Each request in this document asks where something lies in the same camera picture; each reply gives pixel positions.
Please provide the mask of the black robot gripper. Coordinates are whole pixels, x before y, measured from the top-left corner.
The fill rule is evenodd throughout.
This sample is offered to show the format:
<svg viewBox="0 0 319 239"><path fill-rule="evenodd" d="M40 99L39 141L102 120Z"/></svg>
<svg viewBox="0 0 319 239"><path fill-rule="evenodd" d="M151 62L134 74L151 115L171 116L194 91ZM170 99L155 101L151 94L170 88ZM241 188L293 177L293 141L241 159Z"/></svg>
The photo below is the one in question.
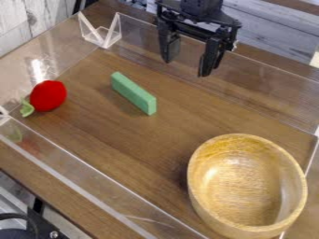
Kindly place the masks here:
<svg viewBox="0 0 319 239"><path fill-rule="evenodd" d="M223 12L223 0L157 0L157 5L162 59L170 63L178 57L179 34L199 40L213 36L206 42L198 68L198 75L209 77L219 67L225 51L235 48L241 21Z"/></svg>

